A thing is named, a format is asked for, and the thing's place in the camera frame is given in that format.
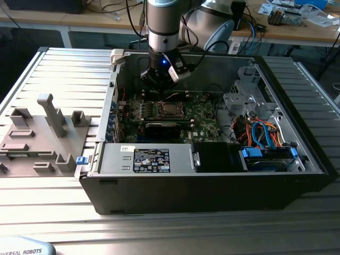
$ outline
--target blue latch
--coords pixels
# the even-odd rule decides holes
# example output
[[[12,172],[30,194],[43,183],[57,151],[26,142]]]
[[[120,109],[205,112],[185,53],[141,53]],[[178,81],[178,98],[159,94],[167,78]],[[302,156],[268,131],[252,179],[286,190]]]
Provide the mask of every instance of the blue latch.
[[[291,154],[293,155],[294,158],[298,156],[298,152],[295,148],[291,148]]]
[[[88,165],[89,158],[88,157],[77,157],[75,163],[77,165]]]
[[[261,149],[251,147],[244,148],[242,150],[242,155],[244,158],[263,157]]]

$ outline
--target wooden desk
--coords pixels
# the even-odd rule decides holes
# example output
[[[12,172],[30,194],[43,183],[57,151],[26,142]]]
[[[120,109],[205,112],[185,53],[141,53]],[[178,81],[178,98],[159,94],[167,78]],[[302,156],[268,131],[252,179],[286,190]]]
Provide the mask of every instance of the wooden desk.
[[[102,6],[116,2],[120,1],[102,0]],[[264,43],[324,47],[330,47],[334,43],[338,35],[338,26],[322,28],[307,20],[304,20],[299,27],[292,25],[282,25],[279,27],[269,25],[267,16],[257,13],[261,4],[264,2],[265,0],[249,1],[249,9],[256,21],[267,26],[267,31],[262,39]],[[62,35],[65,47],[72,47],[69,38],[70,31],[134,34],[126,10],[119,11],[120,14],[117,17],[119,17],[120,20],[116,20],[110,16],[111,14],[94,13],[89,10],[85,10],[83,14],[78,15],[53,12],[11,11],[4,3],[3,6],[7,13],[23,28],[58,30]],[[98,1],[91,4],[90,7],[100,11]],[[108,7],[107,10],[117,10],[124,7],[125,4],[120,4]],[[131,8],[132,21],[136,29],[138,29],[141,9],[142,5]],[[325,12],[340,12],[340,6],[328,5]],[[0,26],[16,27],[2,10],[0,10]],[[251,33],[246,25],[240,31],[234,31],[230,38],[232,41],[230,53],[235,54],[236,50],[238,50],[237,46],[247,40],[250,35]]]

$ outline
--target clutter on desk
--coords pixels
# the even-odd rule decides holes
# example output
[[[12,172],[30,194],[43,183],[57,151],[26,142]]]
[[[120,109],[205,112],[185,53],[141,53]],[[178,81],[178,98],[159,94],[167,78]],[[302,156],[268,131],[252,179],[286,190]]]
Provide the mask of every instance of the clutter on desk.
[[[294,9],[284,10],[274,6],[268,16],[268,24],[278,26],[280,24],[299,26],[302,22],[301,13]]]
[[[323,28],[340,24],[340,16],[326,14],[327,0],[268,0],[258,11],[268,16],[270,25],[299,26],[303,19]]]

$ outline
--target barcode label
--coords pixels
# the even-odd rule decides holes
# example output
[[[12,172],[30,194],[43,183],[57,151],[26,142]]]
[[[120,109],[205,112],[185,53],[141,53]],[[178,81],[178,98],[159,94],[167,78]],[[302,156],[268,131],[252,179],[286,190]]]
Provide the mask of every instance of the barcode label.
[[[121,151],[122,152],[134,152],[135,146],[129,146],[129,145],[122,145]]]

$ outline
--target gray plastic part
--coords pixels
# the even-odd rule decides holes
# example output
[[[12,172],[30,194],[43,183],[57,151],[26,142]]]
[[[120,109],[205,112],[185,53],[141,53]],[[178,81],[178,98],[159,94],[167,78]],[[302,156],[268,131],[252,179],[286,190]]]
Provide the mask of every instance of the gray plastic part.
[[[26,143],[29,147],[27,151],[1,151],[0,162],[3,162],[9,171],[3,177],[32,177],[32,176],[72,176],[72,172],[61,172],[55,161],[58,154],[62,154],[64,159],[67,159],[69,154],[72,154],[76,159],[81,155],[86,135],[89,126],[74,127],[71,116],[65,116],[66,136],[58,138],[53,129],[48,126],[45,116],[33,115],[32,118],[26,119],[29,127],[21,128],[20,130],[34,130],[34,137],[17,137],[11,138],[9,133],[16,130],[17,127],[12,125],[8,133],[4,136],[0,143],[0,148],[3,144],[10,143]],[[91,122],[91,117],[86,116],[88,123]],[[33,169],[35,162],[50,162],[55,172],[37,173]]]
[[[57,115],[58,115],[58,118],[60,120],[60,122],[62,123],[62,125],[66,124],[66,119],[62,113],[62,110],[60,108],[55,108],[56,112],[57,112]],[[49,126],[51,126],[51,123],[50,121],[48,120],[48,117],[45,117],[46,119],[46,122]]]
[[[27,108],[16,108],[16,109],[14,109],[12,114],[10,115],[10,118],[11,118],[13,124],[17,128],[21,128],[21,127],[27,127],[28,126],[25,119],[26,118],[32,118],[32,116],[29,113],[29,111],[27,110]]]
[[[26,143],[4,143],[1,147],[2,150],[28,150]]]
[[[41,159],[56,159],[57,158],[57,153],[55,151],[47,151],[47,152],[42,152],[38,154],[38,157]]]
[[[52,166],[50,162],[35,162],[33,169],[37,173],[45,173],[45,172],[53,173],[55,171],[54,167]]]
[[[59,167],[61,172],[74,172],[77,166],[71,154],[69,154],[67,161],[65,161],[63,156],[59,154],[55,164]]]
[[[33,130],[11,130],[10,133],[8,134],[11,138],[23,138],[23,137],[34,137],[34,132]]]
[[[86,120],[85,114],[82,110],[73,111],[71,119],[75,127],[89,125],[89,123]]]
[[[3,163],[0,163],[0,171],[5,174],[7,173],[8,168]]]
[[[58,116],[56,109],[52,104],[52,100],[52,94],[40,94],[37,102],[44,108],[48,118],[48,122],[51,124],[51,127],[57,137],[62,138],[66,135],[66,131],[64,130],[63,124],[60,121],[60,117]]]
[[[23,236],[0,237],[1,254],[38,254],[55,255],[56,250],[50,243],[41,242]]]

